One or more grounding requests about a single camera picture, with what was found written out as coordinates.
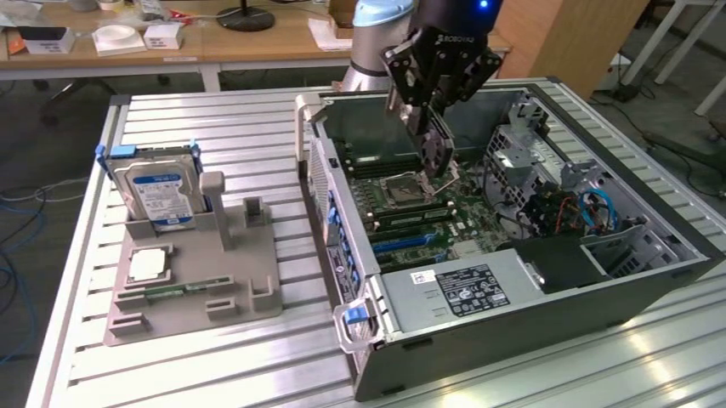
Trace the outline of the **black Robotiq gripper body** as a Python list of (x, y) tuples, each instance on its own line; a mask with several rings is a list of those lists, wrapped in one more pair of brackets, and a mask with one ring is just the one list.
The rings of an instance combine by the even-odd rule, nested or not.
[(431, 100), (443, 105), (443, 87), (460, 56), (478, 57), (488, 48), (488, 33), (495, 26), (500, 1), (420, 1), (414, 13), (411, 41), (432, 45), (428, 81)]

